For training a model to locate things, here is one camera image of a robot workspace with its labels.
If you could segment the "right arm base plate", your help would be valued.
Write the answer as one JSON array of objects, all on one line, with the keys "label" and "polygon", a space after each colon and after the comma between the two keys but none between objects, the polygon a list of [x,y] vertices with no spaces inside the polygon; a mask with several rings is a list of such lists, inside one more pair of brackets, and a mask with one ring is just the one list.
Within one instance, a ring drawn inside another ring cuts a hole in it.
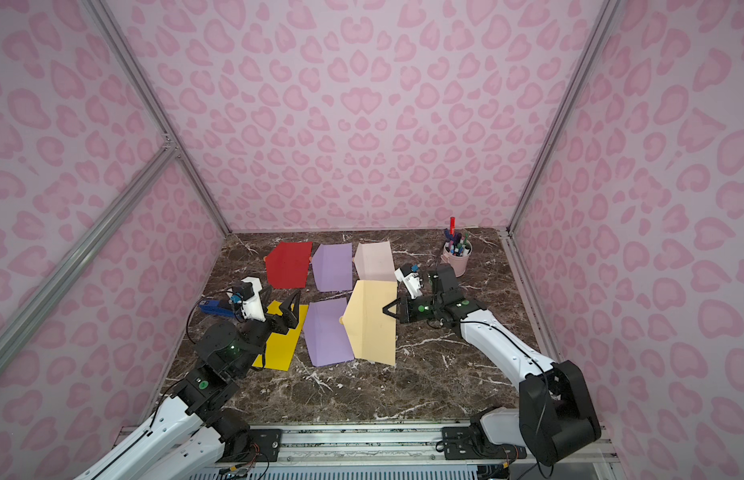
[{"label": "right arm base plate", "polygon": [[446,460],[492,459],[514,462],[528,456],[523,446],[492,443],[483,431],[473,424],[443,427],[441,436],[436,444],[436,450],[443,453]]}]

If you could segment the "cream white envelope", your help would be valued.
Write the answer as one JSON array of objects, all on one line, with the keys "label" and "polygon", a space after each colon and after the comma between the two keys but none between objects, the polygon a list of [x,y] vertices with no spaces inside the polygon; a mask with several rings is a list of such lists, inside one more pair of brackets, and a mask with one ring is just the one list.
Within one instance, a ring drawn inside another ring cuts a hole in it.
[{"label": "cream white envelope", "polygon": [[396,282],[389,241],[359,244],[353,261],[360,280]]}]

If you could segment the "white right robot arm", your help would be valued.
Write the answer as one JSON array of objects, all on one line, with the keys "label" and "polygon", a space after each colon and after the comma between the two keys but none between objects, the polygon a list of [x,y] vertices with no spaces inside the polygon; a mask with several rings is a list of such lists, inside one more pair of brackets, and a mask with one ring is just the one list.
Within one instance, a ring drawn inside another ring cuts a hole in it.
[{"label": "white right robot arm", "polygon": [[429,272],[428,293],[415,265],[403,265],[395,277],[407,292],[384,306],[384,314],[401,324],[424,321],[434,328],[451,329],[484,354],[519,397],[515,412],[488,408],[471,418],[460,437],[445,434],[443,451],[454,449],[507,462],[527,452],[540,465],[552,467],[601,439],[602,428],[577,365],[557,362],[522,341],[485,303],[464,295],[447,264]]}]

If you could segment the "lilac envelope with butterfly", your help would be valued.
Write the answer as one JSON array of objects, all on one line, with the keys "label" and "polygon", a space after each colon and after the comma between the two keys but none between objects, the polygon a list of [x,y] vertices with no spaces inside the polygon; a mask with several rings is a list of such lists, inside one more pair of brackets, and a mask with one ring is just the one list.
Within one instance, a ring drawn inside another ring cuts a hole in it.
[{"label": "lilac envelope with butterfly", "polygon": [[345,292],[353,288],[352,254],[351,243],[319,246],[311,264],[320,292]]}]

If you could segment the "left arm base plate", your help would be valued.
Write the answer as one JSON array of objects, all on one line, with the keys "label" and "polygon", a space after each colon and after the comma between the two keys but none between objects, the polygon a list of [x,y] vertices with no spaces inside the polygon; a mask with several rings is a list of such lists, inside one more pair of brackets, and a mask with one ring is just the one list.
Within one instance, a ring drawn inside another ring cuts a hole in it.
[{"label": "left arm base plate", "polygon": [[255,428],[243,430],[226,442],[220,461],[225,463],[275,462],[278,460],[284,430]]}]

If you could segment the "tan kraft envelope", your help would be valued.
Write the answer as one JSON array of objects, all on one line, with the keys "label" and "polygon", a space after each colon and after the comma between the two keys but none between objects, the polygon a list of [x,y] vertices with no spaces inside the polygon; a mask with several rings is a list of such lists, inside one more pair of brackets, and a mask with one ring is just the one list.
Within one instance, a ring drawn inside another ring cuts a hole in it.
[{"label": "tan kraft envelope", "polygon": [[397,284],[359,280],[340,322],[357,359],[396,365],[396,319],[383,308],[397,299]]}]

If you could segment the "yellow envelope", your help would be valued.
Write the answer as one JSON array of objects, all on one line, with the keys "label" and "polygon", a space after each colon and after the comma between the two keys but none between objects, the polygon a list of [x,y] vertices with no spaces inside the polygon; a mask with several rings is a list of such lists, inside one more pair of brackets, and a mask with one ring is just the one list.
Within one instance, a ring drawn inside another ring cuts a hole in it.
[{"label": "yellow envelope", "polygon": [[266,355],[259,355],[253,363],[254,367],[284,372],[290,369],[308,311],[307,305],[301,305],[298,327],[290,329],[287,334],[273,333],[269,337],[266,343]]}]

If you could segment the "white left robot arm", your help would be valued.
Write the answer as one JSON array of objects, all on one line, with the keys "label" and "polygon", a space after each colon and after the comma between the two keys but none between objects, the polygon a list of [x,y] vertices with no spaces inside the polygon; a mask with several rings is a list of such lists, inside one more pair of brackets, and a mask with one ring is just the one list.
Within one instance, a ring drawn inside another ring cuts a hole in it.
[{"label": "white left robot arm", "polygon": [[268,291],[251,284],[232,290],[238,318],[210,326],[195,343],[198,361],[161,397],[156,410],[125,440],[82,473],[84,479],[189,479],[220,460],[220,479],[245,479],[279,455],[282,432],[255,430],[226,411],[240,381],[266,365],[267,342],[299,326],[300,291],[277,313],[266,312]]}]

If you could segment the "red envelope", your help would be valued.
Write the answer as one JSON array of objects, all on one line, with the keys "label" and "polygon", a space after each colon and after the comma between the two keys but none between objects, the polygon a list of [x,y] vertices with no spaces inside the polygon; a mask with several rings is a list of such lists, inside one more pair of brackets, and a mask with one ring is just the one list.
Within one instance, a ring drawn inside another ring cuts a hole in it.
[{"label": "red envelope", "polygon": [[312,250],[312,242],[280,242],[265,257],[268,283],[274,289],[305,288]]}]

